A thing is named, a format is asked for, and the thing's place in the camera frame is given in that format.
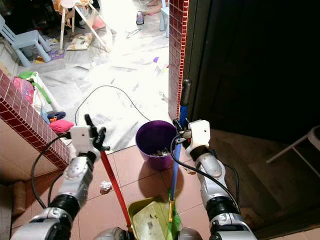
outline green dustpan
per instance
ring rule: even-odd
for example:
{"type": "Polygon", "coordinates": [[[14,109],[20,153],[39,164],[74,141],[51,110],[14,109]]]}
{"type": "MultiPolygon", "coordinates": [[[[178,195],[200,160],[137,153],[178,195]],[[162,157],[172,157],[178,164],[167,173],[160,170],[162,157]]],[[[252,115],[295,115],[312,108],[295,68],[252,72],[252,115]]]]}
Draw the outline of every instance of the green dustpan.
{"type": "Polygon", "coordinates": [[[135,201],[130,204],[128,212],[137,240],[167,239],[169,207],[161,197],[135,201]]]}

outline blue plastic chair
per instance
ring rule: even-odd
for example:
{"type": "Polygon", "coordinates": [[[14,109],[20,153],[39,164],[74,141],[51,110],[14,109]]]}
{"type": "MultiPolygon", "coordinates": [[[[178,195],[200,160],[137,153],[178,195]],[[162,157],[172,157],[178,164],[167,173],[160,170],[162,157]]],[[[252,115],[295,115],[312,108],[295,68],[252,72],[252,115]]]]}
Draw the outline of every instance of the blue plastic chair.
{"type": "Polygon", "coordinates": [[[26,48],[28,46],[35,45],[45,62],[49,62],[51,60],[51,57],[46,53],[51,51],[51,48],[48,46],[42,36],[40,36],[37,30],[15,35],[6,25],[5,19],[0,15],[0,34],[2,34],[2,36],[4,36],[4,38],[11,44],[12,48],[15,50],[25,67],[29,67],[31,65],[27,59],[27,57],[32,56],[30,50],[26,48]]]}
{"type": "Polygon", "coordinates": [[[160,16],[160,31],[165,30],[165,36],[169,37],[169,1],[168,6],[166,5],[166,0],[161,0],[162,8],[161,8],[161,16],[160,16]]]}

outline black cable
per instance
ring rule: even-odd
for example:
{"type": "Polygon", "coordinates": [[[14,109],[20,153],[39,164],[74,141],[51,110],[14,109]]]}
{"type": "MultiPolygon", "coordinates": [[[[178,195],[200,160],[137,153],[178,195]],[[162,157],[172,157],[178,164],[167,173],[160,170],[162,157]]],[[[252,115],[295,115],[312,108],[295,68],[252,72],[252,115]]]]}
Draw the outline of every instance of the black cable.
{"type": "Polygon", "coordinates": [[[239,201],[240,201],[240,189],[239,189],[239,174],[237,172],[237,170],[230,166],[230,165],[227,165],[225,163],[222,163],[225,167],[231,169],[235,175],[235,199],[236,199],[236,202],[239,204],[239,201]]]}
{"type": "MultiPolygon", "coordinates": [[[[218,155],[216,153],[215,150],[209,150],[216,159],[219,159],[218,158],[218,155]]],[[[239,204],[240,202],[240,187],[239,187],[239,184],[240,184],[240,181],[239,181],[239,174],[237,172],[237,170],[233,167],[233,166],[230,166],[228,164],[225,164],[225,163],[222,163],[225,167],[231,169],[233,171],[233,174],[235,176],[235,199],[236,199],[236,202],[239,204]]]]}
{"type": "Polygon", "coordinates": [[[57,176],[53,182],[51,183],[50,185],[50,188],[49,188],[49,193],[48,193],[48,208],[50,207],[50,204],[51,204],[51,193],[52,193],[52,189],[54,188],[54,185],[55,185],[55,182],[63,175],[64,173],[60,173],[59,176],[57,176]]]}
{"type": "Polygon", "coordinates": [[[174,153],[173,153],[173,145],[176,143],[176,140],[177,140],[178,138],[180,138],[179,135],[175,136],[175,137],[172,139],[171,145],[170,145],[170,154],[171,154],[173,160],[174,160],[176,163],[180,164],[181,166],[183,166],[183,167],[185,167],[185,168],[187,168],[187,169],[190,169],[190,170],[192,170],[192,171],[195,171],[196,173],[201,174],[201,175],[207,177],[208,179],[210,179],[211,181],[215,182],[219,187],[221,187],[221,188],[230,196],[231,200],[233,201],[233,204],[235,205],[235,207],[237,208],[237,210],[238,210],[239,213],[240,213],[240,208],[239,208],[239,206],[238,206],[238,203],[237,203],[235,197],[232,195],[232,193],[228,190],[228,188],[226,188],[222,183],[220,183],[219,181],[217,181],[216,179],[214,179],[214,178],[213,178],[212,176],[210,176],[209,174],[207,174],[207,173],[205,173],[205,172],[203,172],[203,171],[201,171],[201,170],[199,170],[199,169],[197,169],[197,168],[195,168],[195,167],[192,167],[192,166],[190,166],[190,165],[188,165],[188,164],[185,164],[185,163],[179,161],[179,160],[175,157],[175,155],[174,155],[174,153]]]}
{"type": "Polygon", "coordinates": [[[120,90],[121,92],[123,92],[126,97],[129,99],[129,101],[131,102],[131,104],[134,106],[134,108],[145,118],[147,119],[148,121],[151,121],[149,118],[147,118],[145,115],[142,114],[142,112],[139,111],[139,109],[136,107],[136,105],[132,102],[131,98],[128,96],[128,94],[126,94],[125,91],[123,91],[122,89],[116,87],[116,86],[111,86],[111,85],[101,85],[101,86],[98,86],[97,88],[95,88],[84,100],[83,102],[80,104],[80,106],[78,106],[78,108],[76,109],[75,111],[75,114],[74,114],[74,122],[75,122],[75,125],[78,125],[77,124],[77,113],[80,109],[80,107],[85,103],[85,101],[91,96],[91,94],[93,94],[96,90],[98,90],[99,88],[102,88],[102,87],[110,87],[110,88],[114,88],[114,89],[118,89],[120,90]]]}
{"type": "Polygon", "coordinates": [[[32,164],[32,170],[31,170],[31,185],[32,185],[32,192],[33,195],[35,196],[36,200],[39,202],[39,204],[41,205],[41,207],[43,209],[46,208],[46,205],[44,204],[44,202],[41,200],[41,198],[39,197],[39,194],[37,192],[36,189],[36,185],[35,185],[35,168],[36,165],[39,161],[39,159],[41,158],[41,156],[49,149],[49,147],[51,146],[51,144],[53,144],[55,141],[57,141],[60,138],[64,138],[64,135],[60,135],[58,137],[56,137],[55,139],[53,139],[51,142],[48,143],[48,145],[45,147],[45,149],[39,154],[39,156],[36,158],[36,160],[33,162],[32,164]]]}

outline red tiled wall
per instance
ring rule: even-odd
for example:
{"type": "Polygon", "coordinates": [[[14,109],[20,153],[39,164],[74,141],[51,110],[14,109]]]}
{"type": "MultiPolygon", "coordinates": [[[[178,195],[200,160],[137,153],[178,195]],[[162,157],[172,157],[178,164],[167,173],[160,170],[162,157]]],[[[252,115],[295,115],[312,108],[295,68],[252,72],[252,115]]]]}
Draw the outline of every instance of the red tiled wall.
{"type": "Polygon", "coordinates": [[[179,117],[187,38],[189,0],[170,1],[169,115],[179,117]]]}
{"type": "MultiPolygon", "coordinates": [[[[57,137],[1,70],[0,118],[39,152],[57,137]]],[[[44,155],[60,169],[64,169],[70,161],[69,148],[60,139],[44,155]]]]}

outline purple bucket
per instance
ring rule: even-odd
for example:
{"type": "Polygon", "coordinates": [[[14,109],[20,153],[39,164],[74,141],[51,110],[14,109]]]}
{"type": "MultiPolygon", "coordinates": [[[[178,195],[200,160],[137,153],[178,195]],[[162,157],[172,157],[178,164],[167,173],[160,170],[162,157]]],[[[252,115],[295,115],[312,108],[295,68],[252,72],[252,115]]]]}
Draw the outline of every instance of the purple bucket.
{"type": "Polygon", "coordinates": [[[161,171],[172,164],[171,155],[151,156],[164,148],[170,150],[172,139],[177,135],[176,128],[162,120],[149,121],[142,125],[135,135],[135,142],[143,159],[155,170],[161,171]]]}

